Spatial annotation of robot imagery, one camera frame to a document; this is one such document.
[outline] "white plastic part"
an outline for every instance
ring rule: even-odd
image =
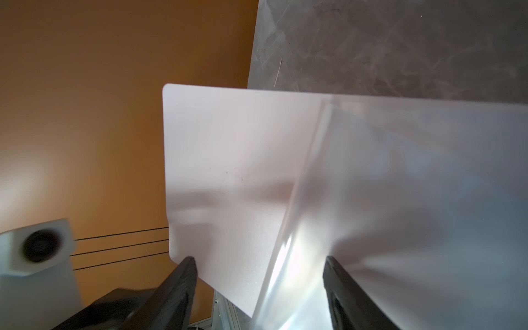
[[[57,234],[57,253],[43,262],[23,256],[23,243],[39,230]],[[82,310],[70,254],[75,241],[66,219],[0,234],[0,329],[48,330]]]
[[[277,240],[326,101],[354,117]],[[526,324],[527,106],[180,85],[163,106],[171,258],[250,316],[263,285],[256,329],[331,328],[328,254],[402,329]]]

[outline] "black hole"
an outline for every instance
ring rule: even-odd
[[[31,262],[43,262],[53,257],[61,247],[56,232],[43,229],[29,235],[22,245],[24,258]]]

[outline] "gray surface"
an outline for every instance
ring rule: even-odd
[[[260,0],[250,89],[528,101],[528,5]]]
[[[231,301],[214,292],[212,314],[213,330],[249,330],[251,317],[241,311]]]

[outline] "orange wall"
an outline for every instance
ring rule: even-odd
[[[167,226],[162,87],[246,87],[256,10],[257,0],[1,1],[0,232],[58,218],[76,238]],[[151,287],[173,267],[162,254],[76,274],[89,303],[111,289],[101,278]],[[193,320],[210,315],[198,305]]]

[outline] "black wire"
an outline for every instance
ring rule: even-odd
[[[75,241],[84,241],[84,240],[91,240],[92,238],[101,238],[101,237],[109,237],[109,236],[117,236],[117,235],[124,235],[124,234],[132,234],[132,233],[140,233],[143,231],[150,231],[150,230],[159,230],[159,229],[167,229],[168,227],[160,227],[160,228],[152,228],[152,229],[144,229],[144,230],[136,230],[136,231],[129,231],[126,233],[119,233],[119,234],[110,234],[110,235],[102,235],[102,236],[94,236],[94,237],[86,237],[86,238],[79,238]]]
[[[89,254],[89,253],[95,253],[95,252],[102,252],[102,251],[109,251],[109,250],[122,249],[122,248],[128,248],[128,247],[135,247],[135,246],[138,246],[138,245],[157,243],[157,242],[164,242],[164,241],[168,241],[168,238],[164,239],[164,240],[159,240],[159,241],[131,244],[131,245],[125,245],[125,246],[122,246],[122,247],[116,247],[116,248],[110,248],[110,249],[102,249],[102,250],[96,250],[96,251],[90,251],[90,252],[76,253],[76,254],[71,254],[70,257],[80,256],[82,254]]]
[[[116,263],[116,262],[122,262],[122,261],[128,261],[128,260],[134,260],[134,259],[140,259],[140,258],[146,258],[146,257],[151,257],[151,256],[157,256],[158,254],[164,254],[164,253],[168,253],[168,251],[160,252],[160,253],[155,253],[155,254],[149,254],[149,255],[147,255],[147,256],[141,256],[141,257],[135,257],[135,258],[129,258],[129,259],[123,259],[123,260],[112,261],[112,262],[100,263],[100,264],[98,264],[98,265],[87,266],[87,267],[81,267],[81,268],[77,268],[77,269],[74,269],[74,270],[81,270],[81,269],[87,269],[87,268],[99,267],[99,266],[109,265],[109,264],[111,264],[111,263]]]

